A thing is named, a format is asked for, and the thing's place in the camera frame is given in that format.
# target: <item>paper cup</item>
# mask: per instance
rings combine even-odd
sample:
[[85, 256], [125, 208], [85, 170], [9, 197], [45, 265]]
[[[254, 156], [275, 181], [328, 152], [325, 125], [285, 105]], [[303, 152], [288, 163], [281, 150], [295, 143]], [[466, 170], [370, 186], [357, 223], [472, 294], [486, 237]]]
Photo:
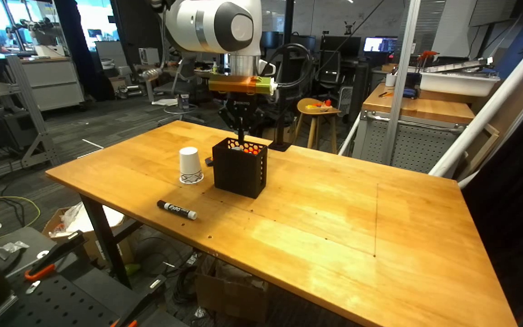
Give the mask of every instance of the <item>paper cup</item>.
[[179, 156], [179, 181], [197, 183], [203, 179], [203, 170], [199, 165], [199, 150], [196, 147], [183, 147], [177, 150]]

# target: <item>marker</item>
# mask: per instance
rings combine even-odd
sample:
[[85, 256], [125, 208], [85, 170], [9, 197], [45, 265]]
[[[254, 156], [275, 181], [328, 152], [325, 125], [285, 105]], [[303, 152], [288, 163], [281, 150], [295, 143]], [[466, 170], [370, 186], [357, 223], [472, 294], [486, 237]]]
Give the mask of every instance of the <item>marker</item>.
[[176, 216], [183, 216], [186, 219], [196, 219], [196, 210], [186, 210], [183, 206], [177, 206], [177, 205], [163, 201], [163, 199], [157, 199], [156, 206], [161, 208], [161, 210], [168, 210], [168, 212], [172, 212]]

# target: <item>floor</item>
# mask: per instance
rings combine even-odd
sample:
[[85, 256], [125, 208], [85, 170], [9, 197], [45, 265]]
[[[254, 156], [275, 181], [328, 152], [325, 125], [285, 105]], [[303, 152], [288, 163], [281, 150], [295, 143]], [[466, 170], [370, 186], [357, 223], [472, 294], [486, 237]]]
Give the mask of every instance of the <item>floor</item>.
[[[201, 123], [225, 128], [217, 116], [217, 103], [203, 103], [201, 108], [190, 108]], [[152, 107], [145, 97], [128, 97], [114, 101], [98, 101], [87, 108], [61, 108], [45, 112], [45, 127], [50, 134], [59, 161], [74, 159], [81, 154], [108, 147], [161, 123], [176, 119], [176, 110], [163, 112], [161, 107]], [[350, 125], [339, 117], [337, 145], [346, 136]], [[305, 132], [299, 132], [295, 143], [305, 143]], [[78, 203], [72, 190], [45, 177], [48, 165], [32, 166], [0, 177], [0, 234], [14, 230], [21, 225], [30, 225], [38, 230], [58, 210]], [[148, 226], [139, 228], [132, 236], [132, 248], [137, 265], [132, 265], [136, 274], [130, 275], [134, 288], [141, 290], [156, 274], [163, 272], [163, 261], [181, 265], [192, 248]], [[221, 315], [196, 317], [194, 288], [177, 283], [179, 270], [167, 275], [167, 292], [159, 306], [167, 308], [186, 325], [243, 325], [243, 321], [223, 319]], [[275, 288], [270, 297], [266, 319], [257, 325], [354, 325], [325, 308], [315, 306], [286, 290]]]

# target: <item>table top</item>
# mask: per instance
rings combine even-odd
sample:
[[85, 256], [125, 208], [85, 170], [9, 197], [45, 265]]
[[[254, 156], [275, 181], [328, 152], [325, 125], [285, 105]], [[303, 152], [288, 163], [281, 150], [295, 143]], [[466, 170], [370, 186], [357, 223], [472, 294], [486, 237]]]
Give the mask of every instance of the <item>table top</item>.
[[268, 150], [257, 197], [216, 188], [205, 165], [181, 185], [177, 150], [203, 161], [226, 136], [172, 121], [47, 174], [359, 323], [515, 325], [455, 181], [292, 145]]
[[[388, 112], [394, 90], [379, 83], [363, 101], [366, 110]], [[403, 97], [403, 114], [446, 123], [470, 123], [473, 112], [463, 101], [446, 101], [437, 97]]]

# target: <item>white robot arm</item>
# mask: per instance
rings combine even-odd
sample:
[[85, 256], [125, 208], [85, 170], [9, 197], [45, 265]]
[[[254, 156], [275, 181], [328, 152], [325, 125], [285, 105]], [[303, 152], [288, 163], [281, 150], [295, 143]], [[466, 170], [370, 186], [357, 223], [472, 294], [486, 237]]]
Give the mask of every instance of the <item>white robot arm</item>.
[[163, 14], [167, 34], [179, 48], [228, 54], [230, 74], [254, 74], [261, 54], [259, 0], [176, 0]]

